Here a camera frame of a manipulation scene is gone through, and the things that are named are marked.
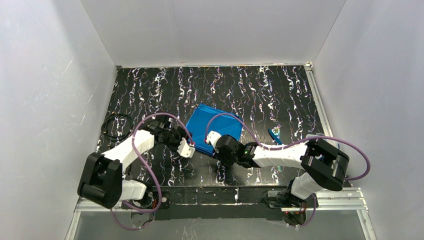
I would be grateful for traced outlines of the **blue cloth napkin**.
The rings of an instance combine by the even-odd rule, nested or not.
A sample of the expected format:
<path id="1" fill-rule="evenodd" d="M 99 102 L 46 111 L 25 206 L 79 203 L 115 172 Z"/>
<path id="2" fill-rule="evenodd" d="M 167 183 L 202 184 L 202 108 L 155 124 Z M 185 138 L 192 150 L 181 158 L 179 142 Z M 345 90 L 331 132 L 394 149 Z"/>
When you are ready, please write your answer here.
<path id="1" fill-rule="evenodd" d="M 236 140 L 240 140 L 242 124 L 236 120 L 239 118 L 236 114 L 229 116 L 230 113 L 227 112 L 226 115 L 217 117 L 210 125 L 208 125 L 209 121 L 214 116 L 223 113 L 223 110 L 219 110 L 205 104 L 200 104 L 194 110 L 186 124 L 186 128 L 192 134 L 196 151 L 209 157 L 214 154 L 213 146 L 205 143 L 205 136 L 208 134 L 206 131 L 207 126 L 209 126 L 209 131 L 217 132 L 220 135 L 230 135 Z"/>

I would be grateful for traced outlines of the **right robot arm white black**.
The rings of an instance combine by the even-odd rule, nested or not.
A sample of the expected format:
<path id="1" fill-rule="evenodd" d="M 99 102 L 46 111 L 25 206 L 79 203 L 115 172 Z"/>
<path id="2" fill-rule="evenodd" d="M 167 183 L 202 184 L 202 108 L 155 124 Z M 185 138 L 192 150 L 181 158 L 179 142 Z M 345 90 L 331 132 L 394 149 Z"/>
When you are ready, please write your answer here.
<path id="1" fill-rule="evenodd" d="M 306 142 L 288 145 L 243 144 L 234 137 L 211 131 L 205 142 L 214 149 L 214 157 L 223 165 L 244 168 L 280 166 L 304 170 L 290 182 L 287 194 L 300 200 L 323 189 L 341 191 L 350 158 L 336 146 L 315 136 Z"/>

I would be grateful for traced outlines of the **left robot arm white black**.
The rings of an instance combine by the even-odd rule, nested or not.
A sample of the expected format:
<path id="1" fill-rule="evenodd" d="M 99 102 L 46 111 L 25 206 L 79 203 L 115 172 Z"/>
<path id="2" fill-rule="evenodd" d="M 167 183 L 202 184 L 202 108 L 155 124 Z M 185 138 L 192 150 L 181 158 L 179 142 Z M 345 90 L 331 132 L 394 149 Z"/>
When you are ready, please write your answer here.
<path id="1" fill-rule="evenodd" d="M 143 153 L 165 145 L 183 158 L 191 158 L 195 147 L 185 126 L 170 114 L 145 119 L 131 136 L 103 153 L 91 153 L 85 162 L 77 194 L 106 209 L 123 201 L 142 200 L 148 187 L 126 180 L 125 170 Z"/>

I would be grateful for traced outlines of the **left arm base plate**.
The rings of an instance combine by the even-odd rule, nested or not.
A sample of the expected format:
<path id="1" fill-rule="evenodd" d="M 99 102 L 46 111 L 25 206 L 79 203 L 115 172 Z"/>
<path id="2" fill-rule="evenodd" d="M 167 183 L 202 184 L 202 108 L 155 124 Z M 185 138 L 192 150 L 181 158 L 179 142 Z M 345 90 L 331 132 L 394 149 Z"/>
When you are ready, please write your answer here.
<path id="1" fill-rule="evenodd" d="M 162 191 L 161 197 L 159 197 L 159 193 L 157 190 L 148 190 L 144 197 L 139 200 L 127 200 L 122 203 L 123 209 L 154 209 L 158 204 L 159 210 L 166 210 L 170 207 L 171 201 L 171 193 L 169 191 Z"/>

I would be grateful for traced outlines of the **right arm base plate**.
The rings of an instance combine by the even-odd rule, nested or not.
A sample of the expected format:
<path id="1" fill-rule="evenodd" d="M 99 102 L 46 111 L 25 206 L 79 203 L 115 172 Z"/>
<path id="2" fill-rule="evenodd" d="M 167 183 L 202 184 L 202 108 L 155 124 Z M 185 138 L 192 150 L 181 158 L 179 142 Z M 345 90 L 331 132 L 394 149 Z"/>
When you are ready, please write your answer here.
<path id="1" fill-rule="evenodd" d="M 315 193 L 306 199 L 300 199 L 286 190 L 264 192 L 260 202 L 271 209 L 282 210 L 283 221 L 292 227 L 307 225 L 319 207 Z"/>

